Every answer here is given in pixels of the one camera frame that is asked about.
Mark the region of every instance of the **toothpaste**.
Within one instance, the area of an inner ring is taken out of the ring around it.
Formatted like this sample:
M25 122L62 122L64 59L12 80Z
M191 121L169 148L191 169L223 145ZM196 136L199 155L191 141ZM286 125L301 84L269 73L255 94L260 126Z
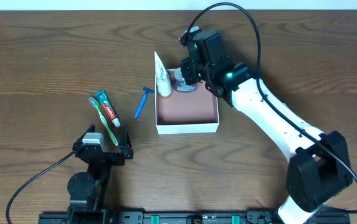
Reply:
M109 118L111 119L112 123L116 127L120 127L120 121L118 119L118 116L116 114L116 111L113 109L112 104L109 101L108 95L106 94L105 90L101 90L98 93L95 94L95 97L99 101L99 103L102 105L103 109L107 112Z

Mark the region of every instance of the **white tube cap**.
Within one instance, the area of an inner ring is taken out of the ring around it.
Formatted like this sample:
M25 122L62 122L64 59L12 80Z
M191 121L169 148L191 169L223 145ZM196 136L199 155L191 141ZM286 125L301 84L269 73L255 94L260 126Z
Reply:
M120 121L118 120L118 118L114 119L112 123L116 126L116 128L120 127Z

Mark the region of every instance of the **toothbrush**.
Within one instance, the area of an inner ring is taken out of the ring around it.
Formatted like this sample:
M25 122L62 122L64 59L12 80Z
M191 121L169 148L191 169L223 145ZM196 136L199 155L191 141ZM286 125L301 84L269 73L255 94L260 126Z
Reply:
M117 146L117 145L118 145L117 139L116 139L115 135L112 133L112 131L110 130L109 125L108 125L108 122L106 121L104 115L103 115L102 112L100 111L98 101L97 101L94 97L90 97L88 100L90 101L91 105L92 105L95 109L97 109L98 114L99 114L99 118L101 119L102 124L103 124L103 125L105 126L105 128L108 130L109 136L110 136L110 138L112 139L113 143Z

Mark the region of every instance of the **open box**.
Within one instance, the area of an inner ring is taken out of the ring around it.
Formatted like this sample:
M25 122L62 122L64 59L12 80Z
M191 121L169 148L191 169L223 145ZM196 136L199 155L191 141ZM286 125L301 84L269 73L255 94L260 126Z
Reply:
M167 69L174 82L174 71ZM169 98L158 94L155 77L155 114L159 134L215 133L219 121L217 98L204 83L195 91L182 93L173 90Z

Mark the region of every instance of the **wooden surface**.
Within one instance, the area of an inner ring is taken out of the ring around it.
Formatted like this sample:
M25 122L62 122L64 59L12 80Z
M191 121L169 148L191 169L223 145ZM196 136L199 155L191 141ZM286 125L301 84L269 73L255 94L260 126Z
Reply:
M251 120L219 101L215 134L159 136L154 101L133 119L142 87L154 86L156 50L167 67L187 56L177 38L197 12L0 12L0 223L12 194L101 124L88 97L106 89L130 127L135 158L115 169L107 204L146 210L278 207L287 197L287 162ZM326 133L348 141L357 172L357 11L252 11L262 39L263 79L281 100ZM256 42L240 12L199 21L219 29L237 61L255 65ZM24 189L14 223L65 211L70 158ZM357 187L332 199L357 207ZM351 216L357 223L357 215Z

